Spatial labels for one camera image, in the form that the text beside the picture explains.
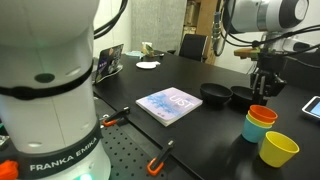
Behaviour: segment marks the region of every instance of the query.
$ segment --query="notebook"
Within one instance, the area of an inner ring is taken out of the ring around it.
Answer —
[[[94,84],[121,71],[122,65],[120,64],[120,59],[122,49],[123,44],[120,44],[100,52],[97,69],[92,73]]]
[[[202,100],[171,87],[138,99],[136,104],[167,127],[199,107]]]

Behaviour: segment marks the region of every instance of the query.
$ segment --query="book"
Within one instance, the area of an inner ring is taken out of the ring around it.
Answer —
[[[136,104],[165,127],[202,104],[202,100],[174,87],[136,100]]]

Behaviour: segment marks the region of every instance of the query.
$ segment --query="cup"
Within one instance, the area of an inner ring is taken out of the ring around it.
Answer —
[[[256,124],[258,126],[262,126],[262,127],[266,127],[266,128],[271,127],[275,122],[275,121],[273,121],[271,123],[267,123],[267,122],[260,121],[260,120],[258,120],[256,118],[252,117],[250,111],[248,111],[247,119],[249,119],[251,122],[253,122],[254,124]]]
[[[146,45],[149,45],[150,47],[152,47],[152,43],[151,42],[142,42],[141,43],[141,52],[143,53],[143,54],[148,54],[148,51],[147,51],[147,47],[146,47]]]
[[[244,127],[241,134],[243,138],[246,139],[247,141],[252,143],[258,143],[260,140],[263,139],[266,132],[270,128],[271,127],[262,127],[262,126],[256,125],[253,122],[251,122],[248,118],[246,118],[244,121]]]
[[[266,106],[251,105],[249,110],[251,117],[263,121],[266,123],[272,123],[277,120],[278,115],[273,110],[267,108]]]
[[[300,151],[299,146],[289,137],[269,131],[263,140],[259,155],[268,165],[279,168]]]

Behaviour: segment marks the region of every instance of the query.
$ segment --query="wire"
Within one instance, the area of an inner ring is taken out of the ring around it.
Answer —
[[[285,57],[285,58],[288,59],[288,60],[291,60],[291,61],[300,63],[300,64],[302,64],[302,65],[304,65],[304,66],[307,66],[307,67],[310,67],[310,68],[320,69],[320,66],[315,66],[315,65],[312,65],[312,64],[307,64],[307,63],[302,62],[302,61],[300,61],[300,60],[298,60],[298,59],[296,59],[296,58],[293,58],[293,57],[287,56],[287,57]]]
[[[235,40],[237,40],[237,41],[239,41],[239,42],[246,43],[246,44],[252,44],[252,42],[250,42],[250,41],[245,41],[245,40],[241,40],[241,39],[235,37],[234,35],[232,35],[231,33],[229,33],[229,36],[231,36],[233,39],[235,39]]]
[[[216,50],[214,51],[214,55],[215,56],[220,56],[222,54],[223,50],[224,50],[224,47],[225,47],[225,44],[226,44],[226,41],[227,41],[227,37],[228,37],[229,31],[230,31],[230,28],[231,28],[231,23],[232,23],[235,7],[236,7],[236,0],[233,0],[232,11],[231,11],[230,19],[229,19],[228,26],[227,26],[227,29],[226,29],[226,36],[225,36],[225,38],[223,38],[222,47],[221,47],[220,51],[219,52],[217,52]]]
[[[294,56],[294,55],[301,54],[301,53],[304,53],[304,52],[307,52],[307,51],[310,51],[312,49],[316,49],[316,48],[319,48],[319,47],[320,47],[320,44],[316,44],[314,46],[311,46],[309,48],[303,49],[301,51],[290,52],[290,53],[286,53],[286,54],[280,54],[279,56]]]
[[[298,31],[304,31],[304,30],[311,29],[311,28],[316,28],[316,27],[320,27],[320,24],[317,24],[317,25],[314,25],[314,26],[305,27],[305,28],[302,28],[302,29],[300,29]]]
[[[122,69],[123,69],[123,65],[122,65],[122,64],[119,64],[116,72],[114,72],[114,73],[112,73],[112,74],[109,74],[109,75],[107,75],[107,76],[102,77],[102,78],[101,78],[99,81],[97,81],[97,82],[92,81],[92,84],[97,84],[97,83],[101,82],[102,80],[104,80],[104,79],[106,79],[106,78],[108,78],[108,77],[110,77],[110,76],[116,75],[116,74],[118,74]]]
[[[309,27],[306,27],[306,28],[303,28],[303,29],[300,29],[300,30],[297,30],[297,31],[284,33],[281,36],[278,36],[276,38],[268,39],[268,40],[265,40],[265,41],[256,41],[256,44],[253,44],[253,46],[259,46],[261,44],[271,43],[271,42],[277,41],[279,39],[287,38],[287,37],[294,36],[294,35],[297,35],[297,34],[303,34],[303,33],[307,33],[307,32],[319,31],[320,30],[320,28],[316,28],[316,29],[311,29],[311,28],[312,28],[312,26],[309,26]]]
[[[226,41],[227,41],[227,43],[229,43],[229,44],[231,44],[232,46],[236,46],[236,47],[251,47],[251,45],[245,45],[245,44],[243,44],[243,45],[240,45],[240,44],[234,44],[234,43],[232,43],[232,42],[230,42],[229,40],[227,40],[227,39],[225,39]]]
[[[94,39],[98,39],[105,34],[107,34],[118,22],[120,19],[122,13],[126,9],[128,4],[128,0],[122,0],[119,12],[115,17],[113,17],[109,22],[107,22],[105,25],[99,27],[98,29],[94,30]]]
[[[216,12],[220,12],[221,0],[218,0],[216,5]]]

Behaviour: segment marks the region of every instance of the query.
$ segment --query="yellow cup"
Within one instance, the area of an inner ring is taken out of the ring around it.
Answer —
[[[289,137],[275,131],[268,131],[259,155],[268,165],[279,168],[299,151],[299,146]]]
[[[258,126],[261,126],[261,127],[266,127],[266,128],[269,128],[271,127],[275,121],[271,122],[271,123],[267,123],[267,122],[262,122],[256,118],[254,118],[253,116],[251,116],[250,114],[250,111],[248,111],[248,114],[247,114],[247,118],[254,124],[258,125]]]

